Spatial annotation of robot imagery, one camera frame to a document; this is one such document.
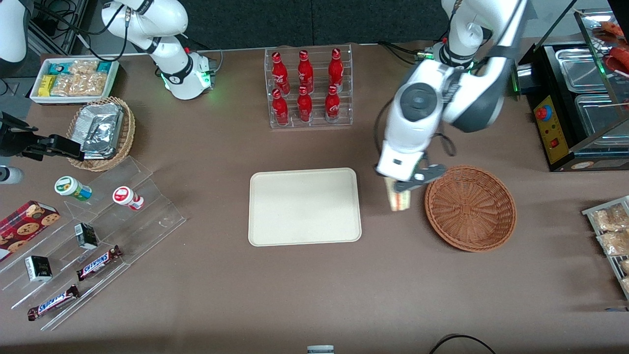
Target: aluminum foil package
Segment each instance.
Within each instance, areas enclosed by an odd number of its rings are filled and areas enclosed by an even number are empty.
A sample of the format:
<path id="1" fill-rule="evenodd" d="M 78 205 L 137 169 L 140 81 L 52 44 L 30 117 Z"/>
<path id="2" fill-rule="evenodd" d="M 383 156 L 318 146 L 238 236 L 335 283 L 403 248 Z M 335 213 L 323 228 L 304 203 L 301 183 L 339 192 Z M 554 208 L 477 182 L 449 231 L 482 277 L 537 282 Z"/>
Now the aluminum foil package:
<path id="1" fill-rule="evenodd" d="M 124 111 L 115 103 L 84 107 L 72 140 L 81 144 L 86 159 L 111 159 L 116 154 Z"/>

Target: brown wicker basket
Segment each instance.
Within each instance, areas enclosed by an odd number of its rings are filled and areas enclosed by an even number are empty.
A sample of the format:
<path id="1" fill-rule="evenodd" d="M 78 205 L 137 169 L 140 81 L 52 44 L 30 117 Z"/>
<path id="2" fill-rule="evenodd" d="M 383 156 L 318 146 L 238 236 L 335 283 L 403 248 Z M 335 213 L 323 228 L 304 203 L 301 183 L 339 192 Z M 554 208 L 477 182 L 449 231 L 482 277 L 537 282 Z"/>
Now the brown wicker basket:
<path id="1" fill-rule="evenodd" d="M 437 234 L 464 251 L 496 249 L 515 229 L 513 197 L 497 177 L 473 166 L 448 169 L 428 185 L 424 203 Z"/>
<path id="2" fill-rule="evenodd" d="M 114 168 L 122 162 L 131 151 L 131 145 L 133 144 L 133 134 L 135 133 L 135 117 L 133 112 L 129 109 L 129 106 L 121 99 L 116 97 L 107 97 L 101 100 L 88 103 L 88 105 L 103 105 L 105 103 L 116 103 L 125 110 L 125 116 L 123 117 L 123 126 L 120 129 L 120 137 L 118 138 L 117 152 L 114 157 L 109 160 L 85 160 L 83 162 L 76 161 L 74 159 L 68 159 L 70 163 L 77 168 L 88 169 L 93 172 L 103 172 Z M 74 125 L 79 117 L 79 111 L 74 115 L 72 123 L 70 123 L 70 129 L 68 129 L 65 135 L 68 139 L 72 136 L 74 131 Z"/>

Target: robotic arm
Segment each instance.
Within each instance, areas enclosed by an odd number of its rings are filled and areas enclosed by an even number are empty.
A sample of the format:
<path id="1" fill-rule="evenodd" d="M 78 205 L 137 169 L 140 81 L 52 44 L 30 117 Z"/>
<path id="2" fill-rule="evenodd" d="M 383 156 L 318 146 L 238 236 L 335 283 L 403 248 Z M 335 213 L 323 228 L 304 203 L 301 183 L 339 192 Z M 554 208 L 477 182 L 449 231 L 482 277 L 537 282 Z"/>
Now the robotic arm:
<path id="1" fill-rule="evenodd" d="M 176 39 L 186 31 L 188 15 L 177 0 L 111 1 L 101 11 L 109 31 L 148 53 L 162 71 L 166 88 L 180 100 L 190 100 L 213 87 L 216 62 L 187 52 Z"/>
<path id="2" fill-rule="evenodd" d="M 396 191 L 417 188 L 439 176 L 417 169 L 441 121 L 464 132 L 490 126 L 504 101 L 504 88 L 518 53 L 528 0 L 442 0 L 452 11 L 450 36 L 433 49 L 436 60 L 412 68 L 396 93 L 376 171 L 398 180 Z M 484 74 L 467 72 L 482 43 L 481 25 L 497 34 Z"/>

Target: acrylic display stand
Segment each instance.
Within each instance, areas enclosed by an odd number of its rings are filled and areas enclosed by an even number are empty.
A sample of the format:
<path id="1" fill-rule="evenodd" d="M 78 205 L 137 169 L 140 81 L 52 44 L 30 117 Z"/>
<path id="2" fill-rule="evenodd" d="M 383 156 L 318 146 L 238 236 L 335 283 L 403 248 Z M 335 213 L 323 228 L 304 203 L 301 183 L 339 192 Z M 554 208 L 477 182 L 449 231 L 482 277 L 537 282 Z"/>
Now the acrylic display stand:
<path id="1" fill-rule="evenodd" d="M 341 105 L 338 109 L 338 121 L 328 123 L 325 120 L 325 98 L 328 95 L 329 78 L 328 66 L 332 60 L 332 49 L 341 50 L 341 61 L 343 62 L 343 91 L 338 93 Z M 309 123 L 304 123 L 299 119 L 297 98 L 299 97 L 299 76 L 297 66 L 299 65 L 299 51 L 307 50 L 310 64 L 314 69 L 314 92 L 310 94 L 313 100 L 313 117 Z M 271 54 L 278 52 L 282 55 L 282 62 L 288 70 L 288 81 L 291 85 L 291 92 L 284 97 L 288 104 L 289 123 L 280 126 L 273 114 L 273 96 L 271 92 L 276 88 L 273 80 L 273 60 Z M 319 47 L 299 47 L 299 48 L 276 48 L 267 49 L 264 52 L 264 71 L 267 83 L 267 100 L 269 102 L 269 122 L 271 128 L 311 128 L 311 127 L 337 127 L 351 125 L 353 123 L 353 74 L 352 74 L 352 47 L 350 45 L 325 45 Z"/>
<path id="2" fill-rule="evenodd" d="M 84 306 L 105 286 L 129 268 L 133 262 L 153 248 L 186 220 L 175 205 L 161 194 L 150 179 L 151 172 L 132 157 L 88 183 L 93 194 L 86 202 L 68 198 L 62 218 L 31 240 L 18 254 L 0 263 L 0 287 L 12 309 L 26 313 L 31 307 L 52 299 L 76 284 L 79 299 L 68 306 L 52 310 L 33 322 L 41 330 L 55 329 Z M 139 211 L 113 202 L 111 195 L 119 186 L 128 186 L 144 197 Z M 80 248 L 74 226 L 85 222 L 94 228 L 98 248 Z M 123 256 L 107 264 L 94 276 L 79 282 L 76 271 L 118 245 Z M 26 274 L 24 258 L 48 257 L 53 278 L 47 282 L 31 282 Z"/>

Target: coca-cola bottle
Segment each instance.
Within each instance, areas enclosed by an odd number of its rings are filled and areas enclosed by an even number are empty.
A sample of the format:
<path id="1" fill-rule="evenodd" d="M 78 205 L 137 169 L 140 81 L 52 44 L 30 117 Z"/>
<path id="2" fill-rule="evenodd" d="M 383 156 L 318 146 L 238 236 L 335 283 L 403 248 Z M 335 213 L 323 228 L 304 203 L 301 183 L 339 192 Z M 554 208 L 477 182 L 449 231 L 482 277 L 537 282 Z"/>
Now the coca-cola bottle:
<path id="1" fill-rule="evenodd" d="M 299 119 L 305 123 L 310 122 L 313 116 L 313 100 L 310 98 L 306 86 L 302 85 L 299 87 L 297 106 L 299 107 Z"/>
<path id="2" fill-rule="evenodd" d="M 279 89 L 273 89 L 273 114 L 278 125 L 288 125 L 288 105 Z"/>
<path id="3" fill-rule="evenodd" d="M 308 93 L 312 93 L 315 90 L 315 75 L 313 66 L 308 60 L 308 52 L 305 50 L 299 51 L 299 65 L 297 66 L 297 73 L 299 74 L 299 84 L 308 89 Z"/>
<path id="4" fill-rule="evenodd" d="M 291 92 L 291 85 L 288 83 L 288 70 L 282 63 L 282 56 L 278 52 L 271 54 L 271 59 L 273 60 L 273 80 L 275 80 L 282 95 L 286 96 Z"/>
<path id="5" fill-rule="evenodd" d="M 328 96 L 325 98 L 325 120 L 328 123 L 336 123 L 338 121 L 338 108 L 341 100 L 338 98 L 337 87 L 330 85 L 328 88 Z"/>
<path id="6" fill-rule="evenodd" d="M 341 50 L 338 48 L 332 50 L 332 61 L 328 66 L 328 74 L 330 75 L 330 85 L 337 87 L 337 93 L 343 91 L 343 62 L 341 61 Z"/>

